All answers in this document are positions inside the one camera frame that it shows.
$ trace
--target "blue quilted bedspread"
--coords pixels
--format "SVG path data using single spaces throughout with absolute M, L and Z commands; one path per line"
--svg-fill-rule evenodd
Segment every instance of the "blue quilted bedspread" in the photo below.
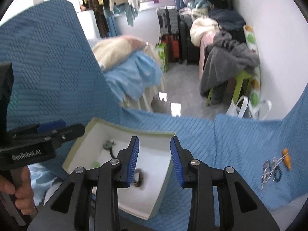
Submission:
M 51 0 L 22 12 L 0 27 L 0 61 L 11 61 L 15 83 L 8 108 L 9 128 L 63 119 L 87 124 L 99 117 L 149 131 L 175 131 L 183 148 L 209 166 L 233 166 L 270 209 L 308 192 L 308 87 L 281 121 L 259 122 L 219 115 L 214 121 L 129 110 L 119 107 L 84 36 L 73 5 Z M 63 178 L 73 142 L 44 163 Z M 288 147 L 292 169 L 262 192 L 263 163 Z M 191 191 L 171 179 L 158 215 L 129 219 L 156 230 L 187 229 Z

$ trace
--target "gray floor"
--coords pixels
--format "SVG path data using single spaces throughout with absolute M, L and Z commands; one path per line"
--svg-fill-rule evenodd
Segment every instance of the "gray floor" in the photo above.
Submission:
M 166 105 L 158 100 L 152 103 L 153 110 L 169 113 L 170 103 L 181 104 L 181 116 L 194 116 L 214 119 L 217 114 L 225 114 L 230 105 L 226 95 L 222 103 L 206 106 L 206 97 L 199 94 L 199 66 L 195 64 L 170 63 L 168 72 L 164 73 L 166 83 Z

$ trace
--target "human hand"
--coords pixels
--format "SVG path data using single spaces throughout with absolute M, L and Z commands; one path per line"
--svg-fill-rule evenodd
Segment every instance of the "human hand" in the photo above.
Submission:
M 17 200 L 15 206 L 21 210 L 23 215 L 32 214 L 34 211 L 33 190 L 31 188 L 30 170 L 25 166 L 21 171 L 21 186 L 15 190 L 15 187 L 7 179 L 0 175 L 0 191 L 13 195 Z

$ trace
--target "metal screw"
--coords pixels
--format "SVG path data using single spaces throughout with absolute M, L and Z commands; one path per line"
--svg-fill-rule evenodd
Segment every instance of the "metal screw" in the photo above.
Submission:
M 112 159 L 110 160 L 110 164 L 111 165 L 117 165 L 119 163 L 119 160 L 118 159 Z
M 227 168 L 226 168 L 226 171 L 227 171 L 229 174 L 233 174 L 233 173 L 234 173 L 234 168 L 233 168 L 233 167 L 227 167 Z
M 75 169 L 75 172 L 76 172 L 77 174 L 80 174 L 80 173 L 82 173 L 83 171 L 84 171 L 84 168 L 83 168 L 83 167 L 78 167 L 78 168 Z
M 190 163 L 194 166 L 198 166 L 200 164 L 200 161 L 199 160 L 196 160 L 196 159 L 193 159 L 190 161 Z

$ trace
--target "plastic stool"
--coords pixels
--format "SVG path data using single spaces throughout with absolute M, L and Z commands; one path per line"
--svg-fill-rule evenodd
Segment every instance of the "plastic stool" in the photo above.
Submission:
M 249 73 L 247 73 L 246 70 L 241 71 L 241 72 L 235 77 L 236 85 L 235 85 L 235 89 L 234 89 L 234 93 L 233 93 L 233 97 L 232 97 L 234 103 L 237 103 L 238 98 L 240 97 L 240 92 L 241 92 L 241 88 L 242 88 L 242 85 L 243 85 L 243 81 L 244 81 L 245 79 L 249 79 L 247 88 L 246 88 L 245 91 L 244 91 L 244 95 L 245 95 L 246 92 L 247 92 L 248 86 L 249 86 L 250 83 L 251 83 L 251 78 L 252 78 L 252 75 L 249 74 Z M 210 90 L 210 92 L 209 92 L 209 94 L 208 94 L 208 99 L 207 99 L 207 101 L 206 101 L 206 106 L 210 105 L 212 95 L 213 95 L 213 88 L 211 88 L 211 90 Z

